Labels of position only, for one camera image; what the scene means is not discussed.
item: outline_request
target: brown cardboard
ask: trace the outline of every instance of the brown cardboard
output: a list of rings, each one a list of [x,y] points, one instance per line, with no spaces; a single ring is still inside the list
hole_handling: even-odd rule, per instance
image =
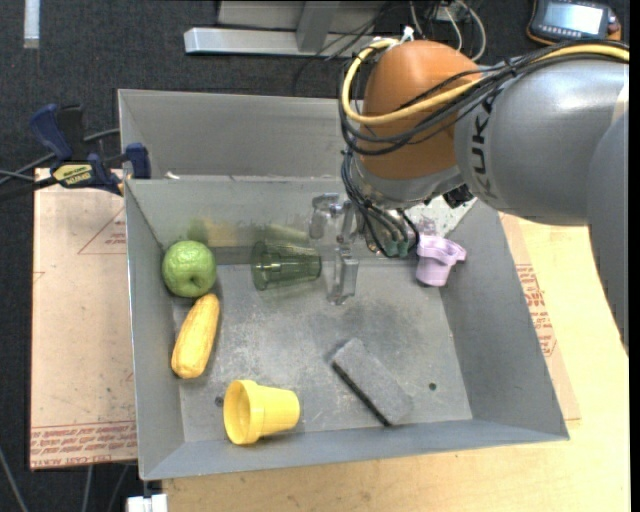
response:
[[[32,469],[137,457],[124,201],[35,194]],[[503,226],[565,419],[580,417],[518,220]]]

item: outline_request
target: blue clamp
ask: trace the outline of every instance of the blue clamp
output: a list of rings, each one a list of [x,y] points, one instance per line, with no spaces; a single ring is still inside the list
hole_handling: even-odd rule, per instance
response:
[[[38,141],[56,156],[57,161],[50,169],[51,177],[65,188],[92,187],[121,195],[122,180],[84,139],[82,115],[83,109],[79,105],[58,111],[57,105],[52,103],[38,110],[29,120]],[[142,144],[129,144],[125,154],[117,159],[131,162],[133,177],[151,177],[148,153]]]

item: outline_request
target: green glass cup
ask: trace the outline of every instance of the green glass cup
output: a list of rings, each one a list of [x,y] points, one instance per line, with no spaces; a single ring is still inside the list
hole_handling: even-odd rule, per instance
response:
[[[253,246],[251,274],[260,291],[314,281],[321,273],[320,254],[312,247],[268,241]]]

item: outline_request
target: green apple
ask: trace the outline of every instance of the green apple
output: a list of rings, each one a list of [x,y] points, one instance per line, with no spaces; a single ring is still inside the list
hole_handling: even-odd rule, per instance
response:
[[[183,240],[173,244],[162,260],[162,278],[180,297],[201,297],[216,282],[216,259],[203,243]]]

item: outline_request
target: black sponge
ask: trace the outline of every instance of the black sponge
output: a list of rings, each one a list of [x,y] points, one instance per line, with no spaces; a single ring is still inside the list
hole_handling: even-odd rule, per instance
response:
[[[411,411],[411,397],[358,338],[336,352],[331,366],[384,425],[396,425]]]

